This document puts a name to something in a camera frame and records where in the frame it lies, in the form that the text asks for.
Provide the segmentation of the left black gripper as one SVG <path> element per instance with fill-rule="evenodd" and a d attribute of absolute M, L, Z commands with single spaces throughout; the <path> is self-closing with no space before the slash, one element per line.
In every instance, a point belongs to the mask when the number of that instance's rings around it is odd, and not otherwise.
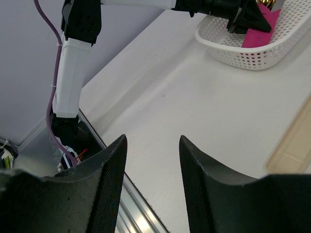
<path fill-rule="evenodd" d="M 219 17 L 228 20 L 230 33 L 246 34 L 249 29 L 269 33 L 271 26 L 255 0 L 177 0 L 174 11 Z"/>

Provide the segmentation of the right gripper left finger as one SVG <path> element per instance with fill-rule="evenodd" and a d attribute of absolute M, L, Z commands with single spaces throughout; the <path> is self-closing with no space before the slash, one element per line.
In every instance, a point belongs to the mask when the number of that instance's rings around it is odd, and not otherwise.
<path fill-rule="evenodd" d="M 103 151 L 54 177 L 0 172 L 3 233 L 112 233 L 127 157 L 121 135 Z"/>

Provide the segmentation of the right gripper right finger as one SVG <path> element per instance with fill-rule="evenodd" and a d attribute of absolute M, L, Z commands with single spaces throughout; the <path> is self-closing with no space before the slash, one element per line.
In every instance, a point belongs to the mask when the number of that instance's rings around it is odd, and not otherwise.
<path fill-rule="evenodd" d="M 179 157 L 192 233 L 308 233 L 309 174 L 241 174 L 180 137 Z"/>

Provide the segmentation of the magenta paper napkin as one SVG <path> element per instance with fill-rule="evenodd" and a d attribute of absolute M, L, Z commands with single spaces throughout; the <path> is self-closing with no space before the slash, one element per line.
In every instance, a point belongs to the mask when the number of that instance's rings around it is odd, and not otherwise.
<path fill-rule="evenodd" d="M 258 3 L 258 7 L 264 18 L 270 24 L 271 31 L 266 33 L 258 30 L 249 29 L 244 38 L 242 48 L 257 48 L 268 45 L 274 33 L 276 22 L 281 12 L 281 8 L 275 11 L 270 11 L 266 6 L 261 3 Z"/>

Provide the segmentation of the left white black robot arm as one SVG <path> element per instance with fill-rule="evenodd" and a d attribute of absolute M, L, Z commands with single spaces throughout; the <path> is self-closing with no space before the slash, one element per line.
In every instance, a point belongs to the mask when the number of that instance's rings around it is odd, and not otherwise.
<path fill-rule="evenodd" d="M 62 8 L 62 46 L 56 92 L 52 103 L 52 131 L 64 146 L 75 151 L 90 144 L 91 135 L 79 127 L 79 101 L 90 50 L 102 28 L 102 5 L 154 7 L 202 13 L 226 19 L 230 33 L 248 29 L 264 33 L 272 24 L 254 0 L 67 0 Z"/>

